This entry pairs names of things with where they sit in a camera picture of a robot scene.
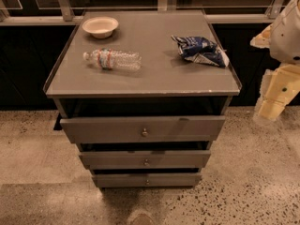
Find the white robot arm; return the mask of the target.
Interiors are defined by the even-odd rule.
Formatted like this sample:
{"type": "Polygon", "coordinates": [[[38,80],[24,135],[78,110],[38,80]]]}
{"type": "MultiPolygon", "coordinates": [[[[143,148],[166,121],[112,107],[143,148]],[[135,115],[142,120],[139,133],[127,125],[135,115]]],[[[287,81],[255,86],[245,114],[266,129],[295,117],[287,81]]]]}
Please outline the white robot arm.
{"type": "Polygon", "coordinates": [[[250,45],[268,48],[270,56],[280,62],[262,79],[258,109],[260,117],[275,120],[300,92],[300,0],[291,0],[250,45]]]}

